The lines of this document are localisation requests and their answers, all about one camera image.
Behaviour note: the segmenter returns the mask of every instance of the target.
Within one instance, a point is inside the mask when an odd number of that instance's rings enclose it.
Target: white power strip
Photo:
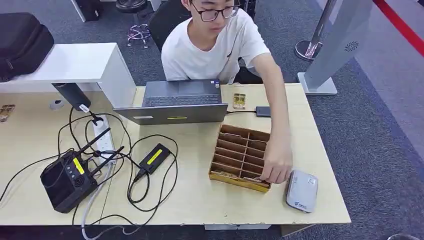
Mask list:
[[[99,115],[100,118],[103,119],[103,121],[97,121],[97,126],[93,123],[93,129],[94,129],[94,135],[97,137],[100,135],[104,130],[109,128],[109,122],[106,118],[106,115]],[[97,150],[103,152],[103,151],[115,151],[114,148],[114,142],[112,141],[112,134],[111,131],[108,131],[105,135],[103,135],[99,140],[96,141],[97,144]],[[106,159],[110,157],[112,154],[109,153],[103,153],[99,157],[100,163],[103,163]],[[116,164],[116,160],[111,160],[110,163]]]

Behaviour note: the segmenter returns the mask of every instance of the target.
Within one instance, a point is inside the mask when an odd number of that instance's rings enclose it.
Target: man's arm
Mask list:
[[[293,166],[286,88],[280,67],[270,53],[253,58],[263,80],[271,108],[271,136],[265,150],[265,166],[260,179],[280,184],[289,178]]]

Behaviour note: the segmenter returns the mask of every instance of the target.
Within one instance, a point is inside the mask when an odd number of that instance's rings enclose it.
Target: wooden organizer box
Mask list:
[[[210,164],[209,178],[228,184],[268,192],[271,184],[260,181],[264,153],[270,134],[222,124]]]

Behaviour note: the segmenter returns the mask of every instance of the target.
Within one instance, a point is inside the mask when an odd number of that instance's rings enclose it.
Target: gray cable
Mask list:
[[[113,169],[113,167],[112,167],[112,166],[113,166],[113,164],[112,164],[112,163],[109,163],[109,164],[107,165],[108,170],[107,170],[106,175],[104,176],[104,180],[106,180],[107,178],[109,178],[109,176],[111,175],[111,173],[112,173],[112,169]],[[87,236],[87,234],[86,234],[86,229],[84,228],[84,226],[86,225],[87,215],[88,215],[89,210],[90,210],[90,208],[91,208],[91,206],[92,206],[92,204],[93,204],[93,202],[94,202],[94,199],[97,197],[97,195],[99,195],[100,190],[102,189],[103,185],[104,185],[104,183],[102,183],[100,186],[98,186],[97,190],[95,191],[95,193],[93,194],[93,196],[92,196],[92,197],[90,198],[90,200],[88,201],[87,207],[85,208],[85,210],[84,210],[84,214],[82,215],[81,231],[82,231],[82,236],[84,237],[84,239],[85,239],[85,240],[97,240],[97,239],[98,239],[98,238],[100,238],[100,237],[101,237],[104,233],[106,233],[106,232],[107,232],[107,231],[109,231],[109,230],[115,229],[115,228],[121,228],[121,229],[122,229],[122,233],[123,233],[124,235],[131,235],[131,234],[134,234],[135,232],[137,232],[137,231],[140,229],[140,227],[137,227],[134,231],[126,232],[126,231],[125,231],[124,226],[116,225],[116,226],[109,227],[109,228],[107,228],[106,230],[103,230],[102,232],[100,232],[100,233],[99,233],[97,236],[95,236],[95,237],[88,237],[88,236]]]

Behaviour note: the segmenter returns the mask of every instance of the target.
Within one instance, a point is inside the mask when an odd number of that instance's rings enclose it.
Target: power adapter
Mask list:
[[[171,151],[164,145],[158,143],[151,152],[140,162],[140,170],[134,178],[134,182],[141,179],[146,172],[152,174],[161,163],[171,154]]]

